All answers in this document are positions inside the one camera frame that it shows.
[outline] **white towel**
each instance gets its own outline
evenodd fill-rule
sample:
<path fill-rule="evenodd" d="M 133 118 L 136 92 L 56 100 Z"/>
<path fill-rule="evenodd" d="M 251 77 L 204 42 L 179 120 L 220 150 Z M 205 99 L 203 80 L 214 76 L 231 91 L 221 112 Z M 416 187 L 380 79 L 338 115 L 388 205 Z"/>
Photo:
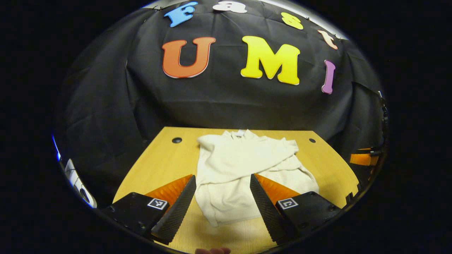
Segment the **white towel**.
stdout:
<path fill-rule="evenodd" d="M 250 190 L 253 173 L 300 194 L 319 192 L 314 176 L 295 156 L 295 140 L 259 137 L 246 130 L 201 136 L 198 143 L 195 198 L 213 227 L 261 216 Z"/>

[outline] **black fabric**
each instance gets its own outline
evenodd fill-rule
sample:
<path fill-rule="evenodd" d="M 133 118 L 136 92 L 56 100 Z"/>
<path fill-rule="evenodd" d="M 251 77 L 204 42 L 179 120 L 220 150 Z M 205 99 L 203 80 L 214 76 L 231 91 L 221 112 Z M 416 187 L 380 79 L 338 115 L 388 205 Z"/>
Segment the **black fabric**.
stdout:
<path fill-rule="evenodd" d="M 317 32 L 325 29 L 286 9 L 250 0 L 240 1 L 248 10 L 244 14 L 215 11 L 217 1 L 197 1 L 193 17 L 171 28 L 164 15 L 188 2 L 160 11 L 137 10 L 97 38 L 69 70 L 55 138 L 99 207 L 111 203 L 135 160 L 164 126 L 313 130 L 346 161 L 357 148 L 381 144 L 379 98 L 367 89 L 381 87 L 351 42 L 335 39 L 339 49 L 334 50 Z M 285 24 L 281 12 L 298 17 L 304 29 Z M 265 39 L 273 52 L 283 44 L 297 47 L 300 84 L 281 83 L 276 76 L 270 80 L 265 73 L 260 79 L 242 77 L 248 52 L 244 36 Z M 168 77 L 162 45 L 186 40 L 180 64 L 189 66 L 197 49 L 192 41 L 198 37 L 216 39 L 207 69 L 193 78 Z M 324 60 L 336 66 L 332 94 L 321 92 Z"/>

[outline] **human hand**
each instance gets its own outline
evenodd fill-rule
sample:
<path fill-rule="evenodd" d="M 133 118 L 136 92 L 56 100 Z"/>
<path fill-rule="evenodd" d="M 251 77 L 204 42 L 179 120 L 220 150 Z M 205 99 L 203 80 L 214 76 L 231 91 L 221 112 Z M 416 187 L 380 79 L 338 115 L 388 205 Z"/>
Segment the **human hand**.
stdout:
<path fill-rule="evenodd" d="M 195 254 L 229 254 L 231 253 L 231 249 L 229 248 L 212 248 L 210 250 L 207 249 L 196 249 Z"/>

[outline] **wooden tabletop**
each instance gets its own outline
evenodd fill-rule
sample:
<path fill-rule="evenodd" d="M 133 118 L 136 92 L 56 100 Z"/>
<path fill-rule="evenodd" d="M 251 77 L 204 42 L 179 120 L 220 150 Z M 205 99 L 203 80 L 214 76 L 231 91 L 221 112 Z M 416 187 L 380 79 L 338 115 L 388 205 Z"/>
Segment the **wooden tabletop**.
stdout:
<path fill-rule="evenodd" d="M 132 166 L 113 202 L 130 192 L 146 194 L 188 174 L 196 175 L 199 159 L 199 144 L 196 139 L 207 134 L 221 135 L 224 131 L 225 129 L 163 128 Z M 353 171 L 314 132 L 250 131 L 258 136 L 295 140 L 299 148 L 297 158 L 314 175 L 319 185 L 319 194 L 334 205 L 344 207 L 345 197 L 350 192 L 353 195 L 358 192 L 358 179 Z M 182 141 L 173 143 L 175 137 L 182 138 Z M 196 248 L 220 247 L 230 248 L 232 253 L 257 253 L 276 246 L 276 243 L 272 242 L 261 217 L 220 227 L 210 226 L 193 197 L 179 231 L 167 246 L 187 253 L 194 253 Z"/>

